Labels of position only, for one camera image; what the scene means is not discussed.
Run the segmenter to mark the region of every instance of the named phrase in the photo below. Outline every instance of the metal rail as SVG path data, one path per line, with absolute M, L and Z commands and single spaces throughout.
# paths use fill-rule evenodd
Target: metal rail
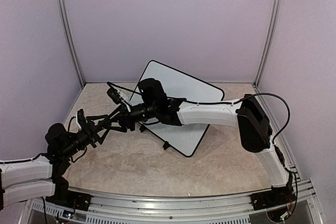
M 65 0 L 57 0 L 57 4 L 58 4 L 58 8 L 59 8 L 59 13 L 60 13 L 60 17 L 61 17 L 61 21 L 62 21 L 62 25 L 63 25 L 63 29 L 64 29 L 64 34 L 65 34 L 65 38 L 69 47 L 69 51 L 70 51 L 70 56 L 71 56 L 71 60 L 72 60 L 72 64 L 73 67 L 75 68 L 75 72 L 76 72 L 76 76 L 77 79 L 79 81 L 79 84 L 81 86 L 81 88 L 84 88 L 85 86 L 85 79 L 81 70 L 81 66 L 77 57 L 77 53 L 75 50 L 75 46 L 74 46 L 74 40 L 72 38 L 72 34 L 71 34 L 71 30 L 70 30 L 70 25 L 69 25 L 69 20 L 68 20 L 68 16 L 67 16 L 67 9 L 65 6 Z
M 224 196 L 174 198 L 120 195 L 79 188 L 71 188 L 71 190 L 89 193 L 93 196 L 88 212 L 76 211 L 78 219 L 76 220 L 75 217 L 75 221 L 79 223 L 104 223 L 104 221 L 111 220 L 133 224 L 148 222 L 218 223 L 218 220 L 243 220 L 251 214 L 265 211 L 253 210 L 250 195 L 256 191 Z M 299 182 L 298 191 L 298 201 L 315 201 L 316 195 L 310 180 Z M 27 210 L 29 210 L 28 207 L 43 211 L 43 203 L 40 199 L 30 201 L 27 203 Z M 47 203 L 48 214 L 55 216 L 62 210 L 63 208 L 59 206 Z M 319 221 L 318 212 L 312 212 L 312 215 L 315 216 L 315 223 L 322 223 Z
M 262 53 L 261 61 L 260 61 L 260 64 L 259 64 L 257 76 L 256 76 L 256 79 L 254 81 L 254 85 L 256 87 L 259 87 L 262 75 L 265 71 L 266 61 L 267 61 L 267 58 L 268 58 L 268 55 L 269 55 L 271 43 L 272 43 L 273 36 L 274 36 L 274 31 L 275 31 L 276 24 L 277 24 L 277 19 L 278 19 L 278 14 L 279 14 L 279 9 L 280 9 L 280 2 L 281 2 L 281 0 L 274 0 L 274 2 L 273 2 L 271 20 L 270 20 L 270 23 L 269 23 L 269 26 L 268 26 L 266 42 L 265 42 L 265 45 L 264 45 L 264 48 L 263 48 L 263 53 Z

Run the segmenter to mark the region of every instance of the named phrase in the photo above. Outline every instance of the black bracket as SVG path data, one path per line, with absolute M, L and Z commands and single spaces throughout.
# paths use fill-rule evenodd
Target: black bracket
M 54 199 L 53 197 L 47 197 L 46 200 L 50 203 L 54 203 L 55 205 L 68 207 L 72 209 L 82 210 L 82 211 L 88 211 L 89 206 L 91 203 L 92 196 L 89 194 L 84 193 L 78 193 L 76 191 L 68 191 L 68 199 L 66 201 L 60 201 L 57 199 Z
M 271 187 L 269 191 L 255 193 L 251 195 L 253 210 L 261 210 L 270 207 L 276 207 L 289 203 L 289 200 L 295 200 L 295 194 L 292 187 L 293 176 L 290 173 L 288 182 L 282 187 Z
M 144 132 L 145 130 L 147 130 L 146 126 L 141 124 L 140 128 L 139 128 L 140 132 Z
M 169 142 L 166 141 L 166 142 L 164 142 L 164 144 L 163 144 L 162 147 L 163 147 L 164 150 L 166 150 L 166 149 L 168 149 L 170 146 L 171 146 L 171 145 L 169 144 Z
M 251 195 L 253 210 L 261 210 L 276 207 L 289 203 L 289 200 L 295 201 L 295 195 L 290 192 L 263 191 Z

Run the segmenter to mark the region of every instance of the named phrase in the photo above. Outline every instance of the black cable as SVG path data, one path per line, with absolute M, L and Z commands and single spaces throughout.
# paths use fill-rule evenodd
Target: black cable
M 294 203 L 294 207 L 293 207 L 293 210 L 291 211 L 291 215 L 293 214 L 295 208 L 296 208 L 296 204 L 298 202 L 298 180 L 297 180 L 297 177 L 296 177 L 296 173 L 292 172 L 291 170 L 285 168 L 285 170 L 289 173 L 289 174 L 293 174 L 294 175 L 294 178 L 295 178 L 295 191 L 296 191 L 296 195 L 295 195 L 295 203 Z
M 288 104 L 287 104 L 287 102 L 284 100 L 284 98 L 282 98 L 282 97 L 280 97 L 280 96 L 278 96 L 278 95 L 276 95 L 276 94 L 272 94 L 272 93 L 257 93 L 257 94 L 252 94 L 252 95 L 249 95 L 248 97 L 245 97 L 245 98 L 242 98 L 242 99 L 240 99 L 240 100 L 238 100 L 238 101 L 236 101 L 236 102 L 234 102 L 233 104 L 237 104 L 237 103 L 240 103 L 240 102 L 242 102 L 242 101 L 244 101 L 244 100 L 247 100 L 247 99 L 249 99 L 249 98 L 251 98 L 251 97 L 257 97 L 257 96 L 259 96 L 259 95 L 268 95 L 268 96 L 270 96 L 270 97 L 275 97 L 275 98 L 278 98 L 278 99 L 280 99 L 284 104 L 285 104 L 285 106 L 286 106 L 286 108 L 287 108 L 287 120 L 286 120 L 286 123 L 284 124 L 284 126 L 277 132 L 277 134 L 275 134 L 275 136 L 273 137 L 273 140 L 272 140 L 272 143 L 274 144 L 274 140 L 275 140 L 275 138 L 287 127 L 287 125 L 288 125 L 288 123 L 289 123 L 289 120 L 290 120 L 290 109 L 289 109 L 289 106 L 288 106 Z
M 125 87 L 116 85 L 116 84 L 114 84 L 114 83 L 112 83 L 112 82 L 110 82 L 110 81 L 107 82 L 107 85 L 108 85 L 110 88 L 116 87 L 116 88 L 118 88 L 118 89 L 123 89 L 123 90 L 129 91 L 129 92 L 131 92 L 131 93 L 141 95 L 139 92 L 137 92 L 137 91 L 135 91 L 135 90 L 131 90 L 131 89 L 128 89 L 128 88 L 125 88 Z
M 71 162 L 72 162 L 72 163 L 77 162 L 77 160 L 80 159 L 81 157 L 83 157 L 83 156 L 86 154 L 87 151 L 88 151 L 88 148 L 85 147 L 85 150 L 84 150 L 84 152 L 82 153 L 82 155 L 80 155 L 79 157 L 77 157 L 77 158 L 75 159 L 75 161 L 74 161 L 74 159 L 73 159 L 72 157 L 70 158 L 70 159 L 71 159 Z
M 219 102 L 195 102 L 190 100 L 185 100 L 183 98 L 176 98 L 176 97 L 167 97 L 169 99 L 174 99 L 182 102 L 187 102 L 191 104 L 198 104 L 198 105 L 218 105 L 218 104 L 232 104 L 231 102 L 219 101 Z
M 44 212 L 44 221 L 46 222 L 46 224 L 48 224 L 48 220 L 47 220 L 47 211 L 46 211 L 46 201 L 44 200 L 43 197 L 41 197 L 43 200 L 43 212 Z
M 122 86 L 119 86 L 119 85 L 116 85 L 112 82 L 107 82 L 107 84 L 112 87 L 117 87 L 119 89 L 123 89 L 123 90 L 126 90 L 126 91 L 129 91 L 129 92 L 132 92 L 132 93 L 135 93 L 135 94 L 138 94 L 138 95 L 141 95 L 140 93 L 134 91 L 134 90 L 130 90 L 130 89 L 127 89 L 125 87 L 122 87 Z M 183 101 L 183 102 L 187 102 L 187 103 L 191 103 L 191 104 L 199 104 L 199 105 L 217 105 L 217 104 L 238 104 L 244 100 L 247 100 L 251 97 L 257 97 L 259 95 L 268 95 L 268 96 L 271 96 L 271 97 L 275 97 L 275 98 L 278 98 L 280 99 L 286 106 L 287 108 L 287 112 L 288 112 L 288 115 L 287 115 L 287 120 L 286 120 L 286 123 L 284 124 L 284 126 L 277 132 L 277 134 L 274 135 L 273 139 L 272 139 L 272 143 L 274 144 L 274 140 L 275 138 L 287 127 L 288 123 L 289 123 L 289 120 L 290 120 L 290 109 L 289 109 L 289 106 L 287 104 L 287 102 L 284 100 L 284 98 L 276 95 L 276 94 L 272 94 L 272 93 L 257 93 L 257 94 L 252 94 L 252 95 L 249 95 L 248 97 L 245 97 L 245 98 L 242 98 L 234 103 L 231 103 L 231 102 L 225 102 L 225 101 L 219 101 L 219 102 L 195 102 L 195 101 L 189 101 L 189 100 L 185 100 L 183 98 L 175 98 L 175 97 L 168 97 L 169 99 L 174 99 L 174 100 L 179 100 L 179 101 Z
M 73 213 L 73 217 L 72 218 L 74 218 L 75 214 L 76 214 L 76 199 L 75 199 L 75 201 L 73 203 L 74 203 L 74 207 L 72 209 L 73 209 L 74 213 Z
M 294 174 L 294 177 L 295 177 L 295 191 L 296 191 L 296 196 L 295 196 L 295 204 L 294 204 L 294 207 L 293 207 L 293 210 L 291 212 L 291 215 L 293 214 L 295 208 L 296 208 L 296 204 L 298 202 L 298 181 L 297 181 L 297 178 L 296 178 L 296 174 Z
M 71 122 L 73 121 L 73 119 L 75 119 L 76 117 L 73 116 L 70 121 L 69 121 L 69 124 L 68 124 L 68 132 L 70 132 L 70 126 L 71 126 Z
M 141 122 L 143 125 L 146 125 L 146 126 L 149 126 L 149 125 L 155 125 L 155 124 L 158 124 L 160 121 L 156 121 L 156 122 L 153 122 L 153 123 L 144 123 L 144 122 Z
M 41 155 L 46 155 L 46 154 L 47 153 L 39 153 L 39 154 L 37 154 L 37 156 L 35 156 L 33 158 L 28 158 L 28 159 L 24 159 L 24 160 L 17 160 L 17 161 L 13 160 L 13 161 L 0 162 L 0 165 L 30 162 L 30 161 L 34 161 L 34 160 L 38 159 Z
M 110 125 L 113 122 L 113 119 L 116 119 L 118 117 L 118 113 L 120 112 L 120 110 L 121 105 L 118 106 L 115 110 L 113 110 L 108 116 L 106 116 L 103 121 L 99 121 L 96 129 L 92 133 L 98 133 L 105 126 Z

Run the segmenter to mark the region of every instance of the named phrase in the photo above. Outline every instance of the marble floor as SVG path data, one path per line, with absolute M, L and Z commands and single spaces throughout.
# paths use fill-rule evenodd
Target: marble floor
M 135 83 L 123 83 L 134 88 Z M 251 85 L 214 83 L 225 100 L 254 93 Z M 86 115 L 110 113 L 116 105 L 106 84 L 87 84 L 73 106 Z M 73 123 L 71 130 L 77 130 Z M 110 132 L 103 145 L 72 164 L 65 174 L 70 186 L 109 193 L 143 196 L 208 196 L 242 193 L 270 187 L 261 163 L 245 151 L 238 129 L 211 125 L 195 154 L 186 158 L 149 132 Z

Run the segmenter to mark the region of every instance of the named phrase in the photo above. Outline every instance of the lavender wall panel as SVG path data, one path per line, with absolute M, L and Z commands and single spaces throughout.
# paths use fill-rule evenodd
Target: lavender wall panel
M 335 85 L 336 0 L 282 0 L 260 90 L 288 101 L 292 119 L 286 140 L 330 223 L 336 220 Z M 283 123 L 285 107 L 268 102 Z
M 208 81 L 252 82 L 273 0 L 66 0 L 87 81 L 135 81 L 156 59 Z
M 79 93 L 56 0 L 0 0 L 0 159 L 46 151 Z M 0 212 L 15 223 L 17 205 Z

